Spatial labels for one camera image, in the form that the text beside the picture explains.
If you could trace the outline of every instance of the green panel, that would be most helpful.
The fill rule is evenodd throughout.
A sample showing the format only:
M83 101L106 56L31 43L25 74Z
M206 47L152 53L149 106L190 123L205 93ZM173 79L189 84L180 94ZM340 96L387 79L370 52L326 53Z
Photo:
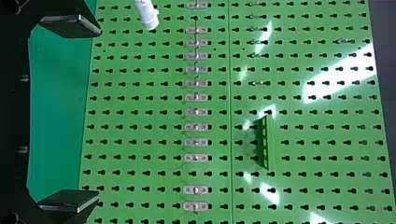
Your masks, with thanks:
M87 4L95 10L95 0ZM78 188L91 40L62 39L37 26L29 44L32 150L28 187L41 200L60 189Z
M92 46L80 179L101 191L90 223L393 223L365 1L154 2L156 32L142 30L130 1L98 2L105 33ZM196 64L210 66L198 76L209 87L184 86L197 75L180 70L194 65L179 57L195 51L184 44L195 16L211 29L197 49L211 57ZM211 100L184 99L196 92ZM183 131L194 122L212 129ZM212 145L183 146L191 137ZM179 192L188 185L212 192ZM184 202L212 208L190 213Z

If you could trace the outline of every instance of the metal bracket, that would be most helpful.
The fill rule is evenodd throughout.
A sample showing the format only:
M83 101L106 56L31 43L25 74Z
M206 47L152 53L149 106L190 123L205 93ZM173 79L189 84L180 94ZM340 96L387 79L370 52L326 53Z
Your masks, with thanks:
M186 162L207 162L209 161L209 155L207 154L186 154L184 156Z
M186 34L188 35L201 35L209 33L209 28L204 26L192 26L186 28Z
M191 2L186 4L186 8L189 9L205 9L208 8L209 4L206 2Z
M40 25L63 38L90 38L102 34L99 26L82 15L48 16Z
M208 116L209 110L203 108L189 108L186 110L187 116Z
M188 132L205 132L209 130L209 125L205 123L187 123L184 129Z
M262 40L250 40L247 42L249 45L259 45L259 44L265 44L265 41Z
M20 76L20 81L21 82L28 82L29 81L29 76L28 75L21 75Z
M259 2L259 1L250 1L250 3L247 3L246 6L248 7L257 7L257 6L261 6L261 7L265 7L265 2Z
M196 92L194 94L192 93L187 94L185 98L186 101L203 102L209 100L209 95Z
M186 86L187 87L208 87L209 86L209 81L206 80L200 80L200 79L189 79L186 81Z
M209 203L186 202L183 203L183 208L189 212L205 212L209 210Z
M20 153L20 154L25 154L28 152L28 150L29 150L28 146L18 147L18 153Z
M355 44L354 39L339 38L334 41L336 44Z
M251 53L248 55L249 58L265 58L267 54Z
M187 73L208 73L209 67L197 67L197 66L189 66L186 67Z
M267 31L266 27L254 27L250 26L247 28L247 31L253 32L253 31Z
M208 147L209 139L207 138L188 138L184 140L186 147Z
M199 48L199 47L206 47L206 46L208 46L209 45L209 42L207 41L207 40L203 40L203 39L201 39L201 40L199 40L199 39L196 39L196 40L188 40L187 42L186 42L186 46L187 47L196 47L196 48Z
M209 59L209 54L203 52L189 52L186 54L186 59L190 61L207 60Z
M209 188L207 186L186 186L183 188L183 192L195 195L208 194Z

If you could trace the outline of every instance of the green pegboard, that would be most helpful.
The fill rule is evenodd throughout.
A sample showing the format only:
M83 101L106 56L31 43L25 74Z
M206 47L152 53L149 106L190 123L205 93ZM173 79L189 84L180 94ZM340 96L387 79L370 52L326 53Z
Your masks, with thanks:
M153 32L130 1L97 4L105 33L92 46L80 179L101 191L90 223L393 223L365 1L156 3ZM208 46L186 46L195 26L210 29L197 35ZM207 116L190 116L194 108ZM185 146L190 138L209 146ZM184 161L191 153L211 160ZM211 192L183 192L195 185ZM185 202L210 209L188 212Z

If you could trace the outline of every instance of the white cylinder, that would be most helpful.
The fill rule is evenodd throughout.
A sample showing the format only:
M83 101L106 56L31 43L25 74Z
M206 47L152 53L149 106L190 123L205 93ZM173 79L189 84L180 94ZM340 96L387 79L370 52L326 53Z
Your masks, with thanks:
M134 5L139 11L140 19L147 30L154 30L160 24L159 11L154 8L151 0L134 0Z

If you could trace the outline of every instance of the dark background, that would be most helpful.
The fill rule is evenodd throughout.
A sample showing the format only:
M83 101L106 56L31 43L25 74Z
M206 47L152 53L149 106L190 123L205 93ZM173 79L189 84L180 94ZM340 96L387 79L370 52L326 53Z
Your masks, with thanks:
M396 190L396 1L370 0L369 5L393 190Z

